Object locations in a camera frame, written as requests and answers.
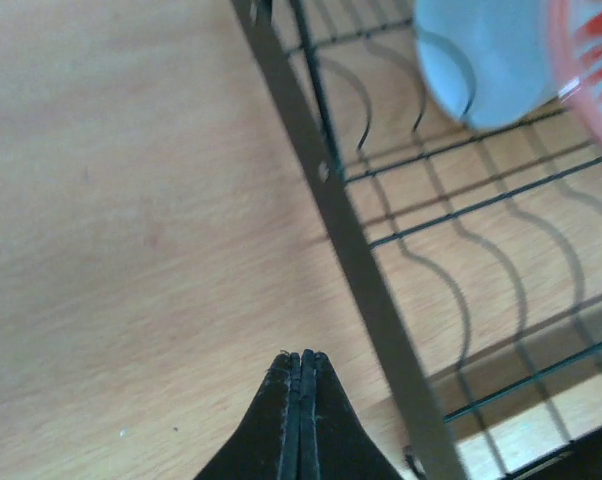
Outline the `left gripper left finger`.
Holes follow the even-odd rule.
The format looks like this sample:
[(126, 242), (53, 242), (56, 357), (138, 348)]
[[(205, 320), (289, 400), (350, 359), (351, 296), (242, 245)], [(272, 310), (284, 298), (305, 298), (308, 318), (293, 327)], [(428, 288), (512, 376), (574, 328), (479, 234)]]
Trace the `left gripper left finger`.
[(300, 355), (273, 360), (234, 433), (198, 479), (298, 477)]

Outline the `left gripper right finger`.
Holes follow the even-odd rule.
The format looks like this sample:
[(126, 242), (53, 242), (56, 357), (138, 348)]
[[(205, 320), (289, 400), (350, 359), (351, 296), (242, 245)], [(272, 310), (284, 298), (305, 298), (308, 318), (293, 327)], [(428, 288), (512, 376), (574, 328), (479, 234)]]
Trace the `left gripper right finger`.
[(301, 357), (300, 479), (399, 479), (401, 474), (366, 433), (329, 359)]

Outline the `black wire dish rack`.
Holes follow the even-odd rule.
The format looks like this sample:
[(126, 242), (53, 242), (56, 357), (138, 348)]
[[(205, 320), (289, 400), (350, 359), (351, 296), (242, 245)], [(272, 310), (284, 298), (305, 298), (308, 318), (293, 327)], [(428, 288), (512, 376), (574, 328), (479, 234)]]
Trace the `black wire dish rack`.
[(420, 479), (602, 479), (602, 147), (556, 96), (475, 130), (424, 84), (416, 1), (233, 8)]

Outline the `red patterned bowl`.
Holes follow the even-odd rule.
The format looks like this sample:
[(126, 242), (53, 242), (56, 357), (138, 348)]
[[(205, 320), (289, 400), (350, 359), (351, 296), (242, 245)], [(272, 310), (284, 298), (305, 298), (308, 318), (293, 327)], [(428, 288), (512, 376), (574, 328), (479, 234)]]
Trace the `red patterned bowl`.
[(558, 97), (602, 146), (602, 1), (554, 0), (546, 10)]

